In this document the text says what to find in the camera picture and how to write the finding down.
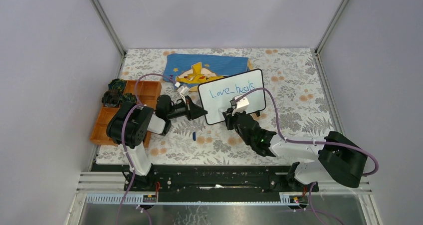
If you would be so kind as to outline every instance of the blue cloth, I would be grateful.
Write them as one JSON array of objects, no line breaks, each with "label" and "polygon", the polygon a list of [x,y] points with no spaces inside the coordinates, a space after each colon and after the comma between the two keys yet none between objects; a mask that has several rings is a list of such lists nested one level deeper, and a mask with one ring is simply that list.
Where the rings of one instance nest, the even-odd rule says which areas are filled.
[{"label": "blue cloth", "polygon": [[249,71],[246,57],[170,54],[163,74],[192,88],[246,71]]}]

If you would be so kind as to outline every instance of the table surface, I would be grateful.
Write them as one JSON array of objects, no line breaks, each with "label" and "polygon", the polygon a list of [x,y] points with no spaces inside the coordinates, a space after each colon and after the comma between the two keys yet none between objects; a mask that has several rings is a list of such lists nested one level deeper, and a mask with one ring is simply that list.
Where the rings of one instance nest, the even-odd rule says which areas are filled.
[{"label": "table surface", "polygon": [[[136,80],[147,73],[163,73],[170,53],[214,54],[248,57],[253,68],[263,71],[264,86],[275,97],[282,134],[318,138],[333,130],[329,108],[316,71],[310,49],[130,49],[120,77]],[[162,94],[172,100],[178,94],[171,83],[159,76],[146,78],[162,83]],[[189,94],[201,105],[197,92]],[[276,131],[275,112],[269,96],[260,117],[253,117],[260,126]],[[197,140],[193,141],[192,132]],[[166,136],[152,134],[147,156],[153,164],[180,165],[291,165],[305,159],[295,157],[262,157],[223,123],[207,125],[205,118],[188,121],[172,120]],[[102,145],[97,164],[128,164],[121,147]]]}]

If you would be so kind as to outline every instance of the whiteboard black frame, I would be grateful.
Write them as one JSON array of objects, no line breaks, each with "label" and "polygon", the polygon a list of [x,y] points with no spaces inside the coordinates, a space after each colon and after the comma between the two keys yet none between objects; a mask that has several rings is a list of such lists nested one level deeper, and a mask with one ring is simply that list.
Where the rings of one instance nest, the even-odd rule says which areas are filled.
[{"label": "whiteboard black frame", "polygon": [[[241,74],[249,73],[249,72],[252,72],[252,71],[255,71],[255,70],[260,70],[260,73],[261,73],[261,81],[263,82],[263,88],[264,88],[263,70],[261,70],[261,69],[259,69],[259,68],[257,68],[257,69],[252,69],[252,70],[249,70],[249,71],[246,71],[246,72],[243,72],[243,73],[239,73],[239,74],[234,74],[234,75],[231,75],[231,76],[228,76],[228,77],[222,78],[222,79],[217,79],[217,80],[213,80],[213,81],[210,81],[210,82],[206,82],[206,83],[199,84],[199,85],[198,85],[198,92],[199,92],[199,97],[200,97],[201,107],[203,107],[203,108],[204,108],[204,105],[203,105],[203,100],[201,99],[200,86],[202,86],[203,84],[208,84],[208,83],[216,82],[216,81],[219,81],[219,80],[228,79],[228,78],[231,78],[231,77],[234,77],[234,76],[238,76],[238,75],[241,75]],[[251,112],[250,114],[252,114],[252,113],[256,113],[256,112],[259,112],[259,111],[263,111],[263,110],[265,110],[265,109],[266,109],[266,107],[267,107],[267,104],[266,104],[266,94],[265,94],[264,90],[263,90],[262,92],[263,92],[263,98],[264,98],[264,108],[263,108],[263,109],[261,109],[261,110],[257,110],[257,111]],[[206,119],[206,123],[207,123],[208,125],[218,124],[218,123],[221,123],[221,122],[223,122],[223,121],[224,121],[224,120],[223,120],[223,121],[220,121],[220,122],[217,122],[217,123],[209,124],[209,122],[207,121],[207,117],[206,117],[206,115],[204,116],[204,118]]]}]

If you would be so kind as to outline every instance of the whiteboard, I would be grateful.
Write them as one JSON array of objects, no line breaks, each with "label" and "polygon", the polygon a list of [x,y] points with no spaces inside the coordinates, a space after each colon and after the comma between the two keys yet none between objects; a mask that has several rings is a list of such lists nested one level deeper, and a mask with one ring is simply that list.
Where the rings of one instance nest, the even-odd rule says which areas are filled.
[{"label": "whiteboard", "polygon": [[[252,89],[264,87],[261,69],[250,70],[223,79],[207,82],[198,86],[203,108],[207,110],[206,122],[209,125],[224,121],[222,115],[231,107],[230,101],[240,94]],[[247,114],[266,108],[264,91],[256,91],[247,95],[249,106]]]}]

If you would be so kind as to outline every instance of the cable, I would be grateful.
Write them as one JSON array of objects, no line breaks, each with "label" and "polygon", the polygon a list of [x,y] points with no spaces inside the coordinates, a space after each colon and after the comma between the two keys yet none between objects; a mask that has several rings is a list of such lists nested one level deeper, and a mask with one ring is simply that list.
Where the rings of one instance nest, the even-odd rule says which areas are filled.
[{"label": "cable", "polygon": [[145,213],[147,215],[149,224],[153,225],[153,221],[151,220],[150,213],[144,208],[141,208],[140,210],[141,210],[142,213]]},{"label": "cable", "polygon": [[142,106],[143,106],[143,103],[142,103],[142,102],[140,101],[140,99],[138,98],[138,94],[137,94],[137,85],[138,85],[138,82],[140,82],[140,80],[141,80],[142,78],[144,78],[144,77],[146,77],[146,76],[149,76],[149,75],[157,75],[157,76],[161,76],[161,77],[163,77],[163,78],[167,78],[168,80],[172,81],[173,83],[176,83],[174,80],[172,80],[171,78],[169,78],[169,77],[167,77],[167,76],[165,76],[165,75],[162,75],[162,74],[155,74],[155,73],[145,74],[145,75],[141,76],[140,78],[138,78],[137,82],[135,82],[135,88],[134,88],[134,90],[135,90],[135,97],[137,98],[137,101],[139,102],[139,104],[135,105],[134,107],[132,107],[132,108],[129,110],[129,112],[128,112],[128,114],[126,115],[125,120],[124,120],[124,122],[123,122],[123,125],[122,125],[122,134],[121,134],[121,141],[122,141],[122,145],[123,145],[123,150],[125,151],[125,155],[126,155],[126,158],[128,159],[129,166],[130,166],[130,168],[132,168],[132,178],[131,178],[131,181],[130,181],[130,183],[129,183],[129,185],[128,185],[128,188],[126,189],[125,193],[123,194],[122,200],[120,201],[119,208],[118,208],[118,213],[117,213],[117,215],[116,215],[116,225],[118,225],[118,221],[119,221],[119,214],[120,214],[120,209],[122,208],[123,201],[125,200],[125,198],[126,198],[126,196],[127,196],[128,192],[129,192],[129,190],[131,189],[132,184],[134,183],[134,180],[135,180],[135,167],[134,167],[134,163],[132,162],[132,159],[131,159],[131,157],[130,157],[130,156],[129,156],[129,154],[128,154],[128,149],[126,148],[126,145],[125,145],[125,128],[126,128],[126,125],[127,125],[127,123],[128,123],[129,117],[130,117],[130,116],[131,116],[131,114],[134,112],[134,110],[135,110],[136,108],[138,108],[138,107],[142,107]]},{"label": "cable", "polygon": [[163,77],[163,78],[166,78],[166,79],[170,80],[172,83],[176,84],[176,81],[174,81],[174,80],[173,80],[173,79],[171,79],[170,77],[167,77],[167,76],[162,75],[162,74],[149,73],[149,74],[142,75],[141,77],[139,77],[139,78],[137,79],[137,82],[135,82],[135,88],[134,88],[134,90],[135,90],[135,97],[137,98],[137,101],[138,101],[138,103],[139,103],[139,104],[143,104],[143,103],[141,103],[140,98],[138,98],[138,93],[137,93],[137,86],[138,86],[138,82],[140,82],[140,80],[141,80],[142,78],[145,78],[145,77],[147,77],[147,76],[149,76],[149,75],[161,76],[161,77]]},{"label": "cable", "polygon": [[254,92],[254,91],[257,91],[257,90],[264,90],[264,91],[266,91],[266,92],[267,92],[267,94],[270,96],[270,98],[271,98],[271,100],[272,100],[272,103],[273,103],[273,106],[274,106],[274,108],[275,108],[275,114],[276,114],[276,127],[277,127],[277,130],[278,130],[278,134],[279,134],[279,136],[280,136],[281,138],[285,138],[285,141],[286,141],[286,142],[289,142],[289,143],[294,143],[294,144],[322,144],[322,145],[334,145],[334,146],[344,147],[344,148],[347,148],[347,149],[352,149],[352,150],[355,150],[355,151],[357,151],[357,152],[360,152],[360,153],[362,153],[362,154],[364,154],[364,155],[368,156],[368,157],[369,157],[370,159],[372,159],[372,160],[373,160],[373,162],[375,163],[375,168],[374,168],[372,171],[370,171],[370,172],[363,173],[363,176],[368,176],[368,175],[375,174],[375,173],[379,170],[379,162],[376,160],[375,156],[373,156],[372,154],[370,154],[370,153],[369,153],[369,152],[367,152],[367,151],[364,151],[364,150],[363,150],[363,149],[361,149],[361,148],[357,148],[357,147],[354,147],[354,146],[351,146],[351,145],[348,145],[348,144],[337,143],[337,142],[323,142],[323,141],[315,141],[315,142],[313,142],[313,141],[303,141],[303,140],[292,140],[292,139],[288,139],[288,138],[286,138],[285,136],[283,136],[283,134],[282,134],[282,132],[281,132],[281,129],[280,129],[280,125],[279,125],[279,115],[278,115],[278,112],[277,112],[277,107],[276,107],[276,102],[275,102],[275,99],[273,98],[273,96],[272,96],[272,94],[270,93],[270,91],[269,91],[268,89],[266,89],[266,88],[261,87],[261,88],[255,88],[255,89],[252,89],[252,90],[250,90],[249,92],[247,92],[247,93],[243,94],[242,96],[240,96],[239,98],[237,98],[237,99],[235,100],[235,102],[238,102],[238,101],[239,101],[239,100],[241,100],[243,97],[245,97],[245,96],[247,96],[248,94],[250,94],[250,93],[252,93],[252,92]]},{"label": "cable", "polygon": [[[326,225],[326,223],[324,222],[324,221],[322,221],[321,219],[320,219],[320,217],[317,215],[317,211],[314,209],[314,206],[313,206],[313,203],[311,202],[311,191],[313,190],[313,187],[314,187],[314,185],[316,185],[316,182],[313,182],[312,184],[311,184],[311,187],[310,187],[310,191],[308,192],[308,204],[310,205],[310,208],[311,208],[311,211],[314,213],[314,215],[317,217],[317,219],[323,224],[323,225]],[[339,218],[337,218],[335,215],[333,215],[333,214],[330,214],[330,213],[328,213],[328,212],[326,212],[326,211],[320,211],[322,214],[326,214],[326,215],[328,215],[328,216],[331,216],[331,217],[333,217],[333,218],[335,218],[336,220],[338,220],[342,225],[344,225],[344,222],[341,220],[341,219],[339,219]]]},{"label": "cable", "polygon": [[131,159],[131,157],[128,154],[128,149],[126,148],[126,145],[125,145],[125,128],[126,128],[126,124],[128,123],[129,116],[131,116],[131,114],[134,112],[134,110],[136,108],[141,107],[141,106],[143,106],[143,105],[142,104],[137,104],[134,107],[132,107],[129,110],[128,114],[126,115],[125,120],[123,121],[123,125],[122,125],[121,141],[122,141],[122,145],[123,145],[123,150],[125,151],[124,154],[126,155],[126,158],[128,159],[128,162],[129,162],[129,167],[130,167],[130,169],[132,168],[132,178],[131,178],[131,181],[130,181],[130,183],[128,185],[128,188],[126,189],[125,193],[123,194],[122,200],[120,201],[119,208],[118,208],[118,214],[116,215],[116,225],[118,225],[119,213],[120,213],[120,209],[122,208],[123,201],[125,200],[128,192],[131,189],[132,184],[134,183],[134,180],[135,180],[135,167],[134,167],[134,163],[132,162],[132,159]]},{"label": "cable", "polygon": [[[294,210],[296,213],[298,213],[298,212],[312,212],[311,210],[307,210],[307,209],[295,209]],[[317,213],[320,213],[320,214],[323,214],[323,215],[326,215],[326,216],[329,216],[329,217],[331,217],[331,218],[334,218],[334,219],[336,219],[340,224],[342,224],[342,225],[345,225],[344,224],[344,222],[340,219],[340,218],[338,218],[337,216],[335,216],[335,215],[333,215],[333,214],[330,214],[330,213],[328,213],[328,212],[325,212],[325,211],[322,211],[322,210],[318,210],[318,209],[315,209],[315,211],[317,212]],[[289,213],[289,212],[293,212],[292,210],[285,210],[285,211],[282,211],[283,213]]]}]

